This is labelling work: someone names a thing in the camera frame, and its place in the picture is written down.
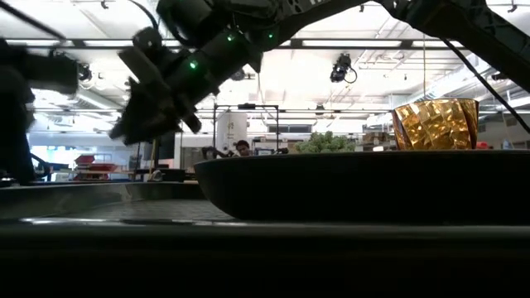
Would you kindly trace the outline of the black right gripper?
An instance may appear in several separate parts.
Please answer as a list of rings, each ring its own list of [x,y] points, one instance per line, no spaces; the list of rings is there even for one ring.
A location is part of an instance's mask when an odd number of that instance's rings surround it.
[[[135,77],[128,78],[128,104],[108,133],[111,139],[125,145],[146,142],[180,130],[180,123],[200,131],[195,106],[207,84],[202,48],[174,52],[166,46],[132,46],[121,50],[119,58]]]

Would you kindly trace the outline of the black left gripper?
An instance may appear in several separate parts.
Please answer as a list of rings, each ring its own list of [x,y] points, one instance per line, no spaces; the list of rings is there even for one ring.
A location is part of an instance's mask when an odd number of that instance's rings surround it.
[[[32,89],[75,94],[79,88],[79,66],[66,56],[24,55],[16,67]]]

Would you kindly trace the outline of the large black bowl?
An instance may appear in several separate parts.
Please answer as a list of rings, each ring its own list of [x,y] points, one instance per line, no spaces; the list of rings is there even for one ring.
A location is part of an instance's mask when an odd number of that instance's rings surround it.
[[[530,151],[361,151],[202,161],[205,197],[237,219],[530,226]]]

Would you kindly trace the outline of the black rectangular serving tray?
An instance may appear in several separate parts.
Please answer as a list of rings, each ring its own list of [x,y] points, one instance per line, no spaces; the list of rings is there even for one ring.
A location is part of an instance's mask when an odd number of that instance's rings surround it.
[[[11,187],[0,298],[530,298],[530,227],[235,219],[177,183]]]

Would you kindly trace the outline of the black computer monitor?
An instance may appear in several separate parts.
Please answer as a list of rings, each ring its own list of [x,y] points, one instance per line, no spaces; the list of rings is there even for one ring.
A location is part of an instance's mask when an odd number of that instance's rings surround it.
[[[175,140],[176,134],[174,132],[165,133],[157,138],[157,146],[155,150],[155,158],[158,160],[170,160],[175,155]]]

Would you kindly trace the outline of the green artificial potted plant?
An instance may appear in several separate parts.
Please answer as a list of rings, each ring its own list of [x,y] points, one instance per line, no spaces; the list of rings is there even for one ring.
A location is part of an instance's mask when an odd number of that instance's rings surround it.
[[[313,132],[309,139],[295,145],[298,153],[331,153],[354,151],[355,142],[346,136],[336,136],[333,132]]]

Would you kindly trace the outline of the LED light bar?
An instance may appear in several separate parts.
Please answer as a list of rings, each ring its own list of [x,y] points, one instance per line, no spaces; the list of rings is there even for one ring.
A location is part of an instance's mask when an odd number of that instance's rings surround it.
[[[53,39],[6,39],[10,45],[29,48],[72,48],[117,50],[133,45],[127,39],[72,39],[60,43]],[[301,39],[293,38],[276,46],[285,50],[447,50],[443,41],[437,39]]]

